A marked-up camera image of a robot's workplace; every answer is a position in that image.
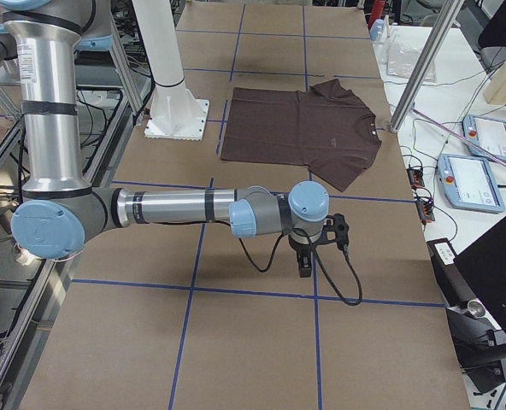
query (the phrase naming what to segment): table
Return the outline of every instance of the table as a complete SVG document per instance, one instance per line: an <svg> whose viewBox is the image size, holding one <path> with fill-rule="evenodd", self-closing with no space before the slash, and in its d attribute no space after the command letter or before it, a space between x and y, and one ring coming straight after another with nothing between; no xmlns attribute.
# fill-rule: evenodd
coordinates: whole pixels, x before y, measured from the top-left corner
<svg viewBox="0 0 506 410"><path fill-rule="evenodd" d="M305 168L217 158L232 89L338 76L383 141L344 194L330 190L366 301L346 307L318 272L299 279L286 246L255 272L220 225L110 231L88 244L21 408L468 408L362 12L192 2L178 40L187 86L210 100L203 141L147 139L144 123L114 186L288 191ZM260 261L273 243L246 244ZM321 258L354 297L342 255Z"/></svg>
<svg viewBox="0 0 506 410"><path fill-rule="evenodd" d="M412 48L421 48L427 40L429 31L430 28L427 27L392 26L391 37L396 43L405 44ZM381 46L375 45L374 47L379 51ZM382 58L379 59L380 75L385 81L385 92L388 102L395 106L403 93L405 85L393 83L406 83L406 79L387 75L386 64L382 60ZM488 86L488 82L481 88L481 92L475 99L471 109L467 113L462 112L471 100L477 86L485 80L486 75L459 29L452 28L450 30L435 60L435 71L437 75L435 85L455 84L432 86L434 84L428 85L430 83L425 82L424 86L421 87L418 97L415 99L415 108L417 110L428 114L438 122L457 121L464 114L484 114L487 112L490 112L489 115L491 117L506 120L505 107L487 104L483 98L482 91ZM412 154L418 156L425 166L434 166L435 160L430 156L438 157L441 152L469 155L465 145L456 138L450 137L449 142L445 144L446 133L435 126L421 121L416 121L415 139L413 131L413 120L415 118L413 115L410 115L404 121L398 133L404 155L411 154L412 149ZM460 125L457 125L455 129L459 132L462 131ZM404 161L406 165L409 164L408 157L404 157ZM411 165L418 165L418 162L413 159ZM506 169L495 163L491 164L491 169L495 174L497 182L506 185ZM435 204L452 216L458 224L458 232L452 244L456 252L460 253L503 218L506 212L502 214L484 214L451 208L444 197L440 183L433 177L434 171L433 168L425 169L424 180L427 188L434 193ZM506 206L506 189L501 189L500 191ZM437 209L434 212L436 221L427 225L424 232L425 239L428 241L441 237L451 238L455 233L455 227L449 217ZM472 405L484 407L487 399L471 395L471 391L474 391L474 386L468 378L465 378L465 381L470 391L470 402Z"/></svg>

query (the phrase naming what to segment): computer monitor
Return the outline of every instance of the computer monitor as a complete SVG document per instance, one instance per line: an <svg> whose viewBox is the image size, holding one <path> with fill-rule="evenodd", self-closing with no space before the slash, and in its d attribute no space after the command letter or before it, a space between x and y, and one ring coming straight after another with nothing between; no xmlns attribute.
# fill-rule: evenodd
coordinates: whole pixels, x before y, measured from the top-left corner
<svg viewBox="0 0 506 410"><path fill-rule="evenodd" d="M506 216L462 251L455 264L506 332Z"/></svg>

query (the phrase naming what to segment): sticker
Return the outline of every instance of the sticker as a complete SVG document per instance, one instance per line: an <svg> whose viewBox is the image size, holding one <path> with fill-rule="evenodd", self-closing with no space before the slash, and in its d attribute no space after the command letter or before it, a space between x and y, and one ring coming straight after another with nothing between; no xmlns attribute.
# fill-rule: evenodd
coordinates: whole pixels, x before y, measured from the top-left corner
<svg viewBox="0 0 506 410"><path fill-rule="evenodd" d="M435 249L438 251L439 257L445 265L453 265L455 263L455 254L447 242L436 243Z"/></svg>
<svg viewBox="0 0 506 410"><path fill-rule="evenodd" d="M34 66L34 47L30 44L18 44L17 55L20 63L21 83L36 83L37 70Z"/></svg>

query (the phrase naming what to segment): brown t-shirt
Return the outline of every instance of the brown t-shirt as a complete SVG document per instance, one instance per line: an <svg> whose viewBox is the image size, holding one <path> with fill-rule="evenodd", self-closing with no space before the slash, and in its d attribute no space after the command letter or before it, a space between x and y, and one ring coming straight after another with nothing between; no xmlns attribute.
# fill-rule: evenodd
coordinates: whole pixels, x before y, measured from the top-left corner
<svg viewBox="0 0 506 410"><path fill-rule="evenodd" d="M221 159L307 165L345 190L379 147L374 114L333 79L310 92L235 88Z"/></svg>

